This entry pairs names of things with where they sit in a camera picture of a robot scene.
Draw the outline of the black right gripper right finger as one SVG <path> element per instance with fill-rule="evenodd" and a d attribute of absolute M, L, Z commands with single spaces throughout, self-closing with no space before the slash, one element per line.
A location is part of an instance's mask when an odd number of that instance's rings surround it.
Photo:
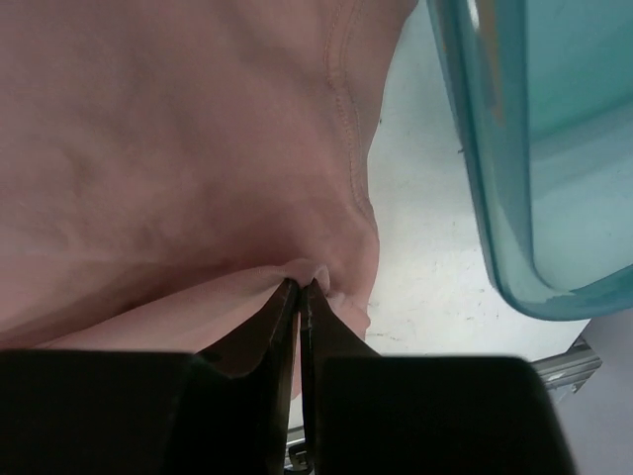
<path fill-rule="evenodd" d="M 299 305 L 306 458 L 316 474 L 572 474 L 550 397 L 508 356 L 383 356 L 317 283 Z"/>

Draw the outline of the dusty pink t shirt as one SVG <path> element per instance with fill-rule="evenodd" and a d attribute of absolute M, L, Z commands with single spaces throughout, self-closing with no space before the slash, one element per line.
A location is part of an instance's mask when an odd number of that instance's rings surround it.
<path fill-rule="evenodd" d="M 411 1 L 5 1 L 1 344 L 199 351 L 285 279 L 364 335 Z"/>

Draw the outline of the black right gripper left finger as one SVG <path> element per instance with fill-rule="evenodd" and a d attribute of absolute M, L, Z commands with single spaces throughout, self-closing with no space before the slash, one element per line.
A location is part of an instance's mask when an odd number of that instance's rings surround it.
<path fill-rule="evenodd" d="M 280 474 L 293 281 L 196 352 L 5 350 L 5 474 Z"/>

